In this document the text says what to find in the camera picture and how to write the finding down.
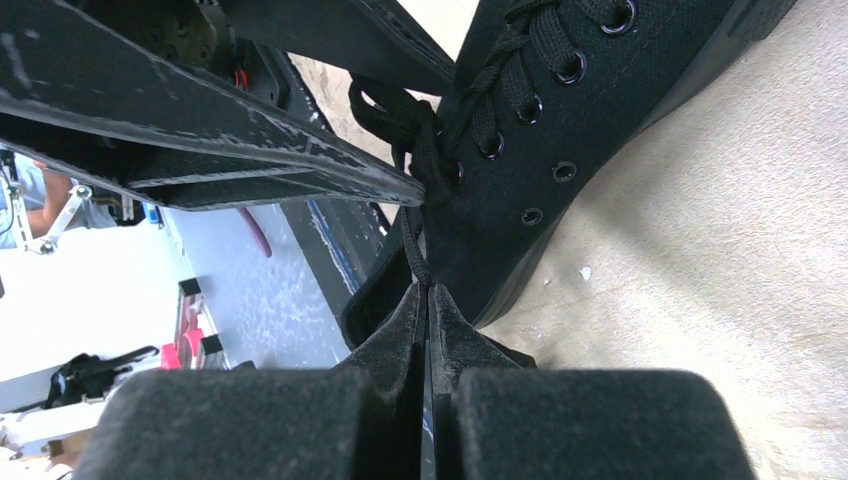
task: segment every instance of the eyelet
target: eyelet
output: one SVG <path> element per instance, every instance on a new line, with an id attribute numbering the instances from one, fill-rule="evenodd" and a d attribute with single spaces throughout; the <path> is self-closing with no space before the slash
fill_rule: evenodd
<path id="1" fill-rule="evenodd" d="M 636 2 L 627 0 L 627 10 L 621 12 L 618 25 L 601 25 L 601 31 L 609 37 L 624 35 L 636 20 Z"/>
<path id="2" fill-rule="evenodd" d="M 501 153 L 503 153 L 503 147 L 504 147 L 503 135 L 501 135 L 501 132 L 497 132 L 497 133 L 498 133 L 497 148 L 495 148 L 494 150 L 486 150 L 484 148 L 480 148 L 480 154 L 483 155 L 484 157 L 488 158 L 489 160 L 494 160 Z"/>
<path id="3" fill-rule="evenodd" d="M 559 162 L 551 169 L 551 174 L 557 183 L 566 183 L 577 175 L 577 165 L 571 162 Z"/>
<path id="4" fill-rule="evenodd" d="M 528 227 L 532 227 L 534 225 L 538 225 L 539 222 L 542 221 L 543 217 L 544 215 L 542 214 L 542 211 L 538 208 L 528 208 L 521 214 L 521 223 Z"/>
<path id="5" fill-rule="evenodd" d="M 516 112 L 515 115 L 518 117 L 518 121 L 525 125 L 533 125 L 534 123 L 539 121 L 539 117 L 542 116 L 542 110 L 545 108 L 542 105 L 542 99 L 539 98 L 539 95 L 533 94 L 533 99 L 536 102 L 536 105 L 533 106 L 532 112 L 529 115 L 525 115 L 525 112 Z"/>
<path id="6" fill-rule="evenodd" d="M 586 55 L 583 55 L 583 52 L 580 50 L 575 50 L 574 54 L 577 56 L 577 60 L 572 62 L 571 65 L 568 65 L 569 71 L 556 73 L 559 83 L 574 85 L 586 76 Z"/>

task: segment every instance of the black shoelace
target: black shoelace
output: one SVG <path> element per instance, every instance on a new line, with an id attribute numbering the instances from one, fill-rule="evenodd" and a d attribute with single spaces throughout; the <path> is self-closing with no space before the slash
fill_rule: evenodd
<path id="1" fill-rule="evenodd" d="M 471 114 L 474 142 L 484 158 L 493 160 L 504 149 L 490 92 L 500 80 L 503 95 L 515 112 L 516 120 L 536 123 L 543 109 L 532 78 L 524 68 L 521 52 L 531 46 L 545 67 L 563 85 L 574 85 L 586 73 L 586 56 L 573 43 L 566 30 L 563 6 L 573 2 L 583 14 L 609 36 L 625 33 L 636 16 L 634 0 L 516 0 L 505 15 L 508 27 L 495 41 L 483 70 L 463 96 L 475 102 Z M 463 168 L 442 155 L 438 148 L 438 119 L 429 103 L 418 101 L 402 88 L 352 75 L 349 97 L 357 122 L 392 145 L 395 166 L 404 170 L 406 154 L 412 154 L 410 173 L 425 187 L 425 205 L 448 201 L 456 195 Z M 374 101 L 369 105 L 363 97 Z M 419 282 L 431 283 L 426 261 L 418 248 L 417 236 L 408 211 L 400 211 L 404 247 L 410 268 Z"/>

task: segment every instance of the black shoe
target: black shoe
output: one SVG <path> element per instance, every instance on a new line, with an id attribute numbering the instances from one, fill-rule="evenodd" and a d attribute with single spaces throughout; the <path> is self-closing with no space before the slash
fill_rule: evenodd
<path id="1" fill-rule="evenodd" d="M 405 91 L 357 77 L 357 120 L 393 145 L 396 164 L 411 152 L 411 173 L 427 187 L 428 271 L 417 273 L 444 283 L 477 327 L 506 313 L 595 172 L 766 38 L 794 3 L 513 2 L 485 67 L 443 126 Z M 404 238 L 415 233 L 406 214 L 394 227 Z M 420 270 L 423 258 L 406 240 Z M 408 282 L 375 277 L 358 299 L 398 281 Z"/>

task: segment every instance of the black cable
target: black cable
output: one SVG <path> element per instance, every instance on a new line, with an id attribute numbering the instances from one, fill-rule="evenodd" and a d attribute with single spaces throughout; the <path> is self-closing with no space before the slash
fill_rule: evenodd
<path id="1" fill-rule="evenodd" d="M 0 167 L 0 175 L 3 175 L 3 179 L 6 181 L 6 188 L 9 188 L 9 186 L 12 185 L 12 182 L 9 181 L 9 177 L 6 175 L 6 170 L 3 170 L 2 167 Z M 12 226 L 15 225 L 15 212 L 12 211 L 12 205 L 6 205 L 6 210 L 9 212 L 9 226 L 0 230 L 0 235 L 4 235 L 12 229 Z"/>

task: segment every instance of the speckled surface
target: speckled surface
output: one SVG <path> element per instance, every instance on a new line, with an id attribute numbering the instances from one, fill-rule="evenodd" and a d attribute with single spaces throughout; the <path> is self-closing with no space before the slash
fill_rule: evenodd
<path id="1" fill-rule="evenodd" d="M 335 365 L 350 350 L 282 210 L 267 205 L 250 211 L 271 244 L 271 258 L 265 258 L 235 210 L 167 213 L 230 363 Z"/>

